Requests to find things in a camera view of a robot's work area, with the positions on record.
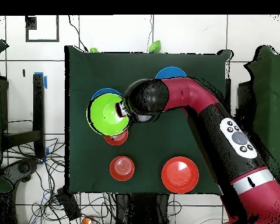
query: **blue plate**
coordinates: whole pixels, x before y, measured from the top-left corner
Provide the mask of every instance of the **blue plate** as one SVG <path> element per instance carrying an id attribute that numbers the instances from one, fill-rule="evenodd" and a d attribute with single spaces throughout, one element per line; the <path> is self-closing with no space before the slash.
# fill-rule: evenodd
<path id="1" fill-rule="evenodd" d="M 95 97 L 98 96 L 98 95 L 102 95 L 102 94 L 104 94 L 104 93 L 115 93 L 115 94 L 117 94 L 117 95 L 121 95 L 121 93 L 118 92 L 118 91 L 116 91 L 115 89 L 110 89 L 109 87 L 108 87 L 108 88 L 106 87 L 106 88 L 104 88 L 104 89 L 100 89 L 99 91 L 97 91 L 97 92 L 92 96 L 91 99 L 95 98 Z"/>
<path id="2" fill-rule="evenodd" d="M 173 77 L 187 77 L 187 74 L 178 67 L 166 67 L 159 71 L 156 75 L 156 79 L 173 78 Z"/>

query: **control buttons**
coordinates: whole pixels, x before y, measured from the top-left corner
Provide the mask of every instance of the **control buttons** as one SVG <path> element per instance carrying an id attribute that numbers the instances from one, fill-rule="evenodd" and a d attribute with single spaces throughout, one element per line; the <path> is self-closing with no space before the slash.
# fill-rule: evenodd
<path id="1" fill-rule="evenodd" d="M 232 141 L 235 142 L 236 144 L 247 144 L 248 143 L 248 137 L 240 131 L 233 133 L 231 138 L 232 138 Z"/>
<path id="2" fill-rule="evenodd" d="M 257 157 L 255 147 L 248 136 L 241 131 L 240 126 L 232 118 L 224 118 L 220 122 L 220 130 L 233 150 L 241 157 L 254 159 Z"/>
<path id="3" fill-rule="evenodd" d="M 247 152 L 247 148 L 246 148 L 245 146 L 241 146 L 241 147 L 240 147 L 240 151 L 242 151 L 242 152 Z"/>
<path id="4" fill-rule="evenodd" d="M 247 147 L 248 147 L 249 150 L 251 150 L 251 151 L 253 150 L 252 145 L 248 144 Z"/>

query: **green bowl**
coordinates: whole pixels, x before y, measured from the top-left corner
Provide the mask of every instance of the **green bowl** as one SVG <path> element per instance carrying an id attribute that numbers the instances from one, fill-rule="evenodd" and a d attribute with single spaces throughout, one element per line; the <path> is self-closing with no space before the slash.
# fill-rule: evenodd
<path id="1" fill-rule="evenodd" d="M 150 53 L 159 53 L 161 50 L 161 41 L 157 40 L 151 44 L 149 47 L 149 52 Z"/>
<path id="2" fill-rule="evenodd" d="M 93 52 L 94 52 L 94 53 L 98 53 L 99 51 L 97 50 L 97 48 L 94 48 L 94 47 L 93 47 L 93 48 L 90 48 L 90 52 L 91 52 L 91 53 L 93 53 Z"/>

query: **floor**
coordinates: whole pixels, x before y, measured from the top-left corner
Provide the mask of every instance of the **floor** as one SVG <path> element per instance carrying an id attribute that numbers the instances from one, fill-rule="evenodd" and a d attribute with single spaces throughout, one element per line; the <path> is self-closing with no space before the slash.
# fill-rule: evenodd
<path id="1" fill-rule="evenodd" d="M 0 39 L 9 47 L 0 54 L 0 73 L 9 81 L 9 121 L 32 120 L 32 74 L 43 72 L 47 76 L 45 91 L 45 139 L 52 151 L 64 142 L 64 46 L 73 45 L 98 51 L 147 52 L 148 46 L 156 40 L 162 42 L 163 53 L 217 53 L 230 49 L 234 57 L 230 62 L 232 80 L 232 112 L 237 107 L 237 86 L 249 81 L 250 75 L 243 67 L 253 59 L 258 46 L 268 44 L 280 53 L 280 16 L 277 15 L 115 15 L 115 16 L 59 16 L 59 42 L 26 42 L 24 16 L 0 16 Z M 29 39 L 56 39 L 56 16 L 37 16 L 37 29 L 29 30 Z M 29 131 L 31 122 L 9 124 L 9 132 Z M 64 162 L 64 146 L 57 150 L 55 159 Z M 12 150 L 4 154 L 3 166 L 11 164 L 20 156 Z M 50 166 L 57 167 L 52 160 Z M 48 189 L 48 173 L 39 164 L 37 174 L 28 183 L 21 183 L 16 197 L 16 209 L 20 224 L 40 224 L 34 220 L 38 204 L 44 204 L 44 191 Z M 62 166 L 53 171 L 56 188 L 64 185 Z M 85 215 L 107 213 L 102 194 L 80 193 L 78 204 Z M 175 195 L 175 201 L 168 207 L 170 224 L 222 224 L 226 212 L 217 195 Z M 64 212 L 58 211 L 59 217 Z M 110 214 L 104 219 L 110 222 Z M 62 224 L 80 224 L 81 219 Z M 42 224 L 60 224 L 46 220 Z"/>

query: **red plate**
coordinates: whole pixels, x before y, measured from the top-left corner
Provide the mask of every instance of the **red plate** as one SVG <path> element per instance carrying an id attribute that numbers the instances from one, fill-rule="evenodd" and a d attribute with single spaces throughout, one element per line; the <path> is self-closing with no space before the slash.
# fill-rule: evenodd
<path id="1" fill-rule="evenodd" d="M 118 156 L 110 163 L 110 174 L 118 181 L 129 180 L 135 171 L 133 161 L 126 156 Z"/>
<path id="2" fill-rule="evenodd" d="M 127 138 L 128 130 L 116 136 L 104 136 L 106 142 L 111 145 L 121 145 L 127 140 Z"/>
<path id="3" fill-rule="evenodd" d="M 162 170 L 164 186 L 173 193 L 187 193 L 198 183 L 199 172 L 195 163 L 182 156 L 171 158 Z"/>

